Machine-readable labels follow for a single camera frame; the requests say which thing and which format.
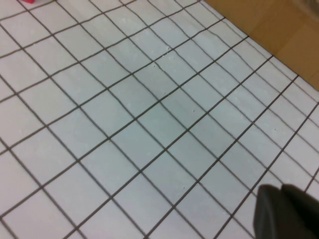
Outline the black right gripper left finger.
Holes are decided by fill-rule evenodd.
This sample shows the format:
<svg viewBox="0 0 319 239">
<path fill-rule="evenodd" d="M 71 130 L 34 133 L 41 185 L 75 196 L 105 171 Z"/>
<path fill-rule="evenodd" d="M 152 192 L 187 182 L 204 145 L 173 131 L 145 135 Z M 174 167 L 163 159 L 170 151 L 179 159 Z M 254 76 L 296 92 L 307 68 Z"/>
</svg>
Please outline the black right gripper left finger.
<svg viewBox="0 0 319 239">
<path fill-rule="evenodd" d="M 257 239 L 296 239 L 299 236 L 299 217 L 294 207 L 271 185 L 258 189 L 253 226 Z"/>
</svg>

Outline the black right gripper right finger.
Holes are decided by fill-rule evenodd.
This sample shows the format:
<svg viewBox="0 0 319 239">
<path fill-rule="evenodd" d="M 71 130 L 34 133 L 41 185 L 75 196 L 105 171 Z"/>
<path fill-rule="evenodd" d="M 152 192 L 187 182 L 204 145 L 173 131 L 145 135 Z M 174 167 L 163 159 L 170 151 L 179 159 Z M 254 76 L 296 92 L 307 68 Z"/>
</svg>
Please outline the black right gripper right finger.
<svg viewBox="0 0 319 239">
<path fill-rule="evenodd" d="M 303 229 L 314 239 L 319 238 L 319 201 L 313 196 L 292 184 L 284 184 L 282 193 L 292 203 L 294 210 L 301 219 Z"/>
</svg>

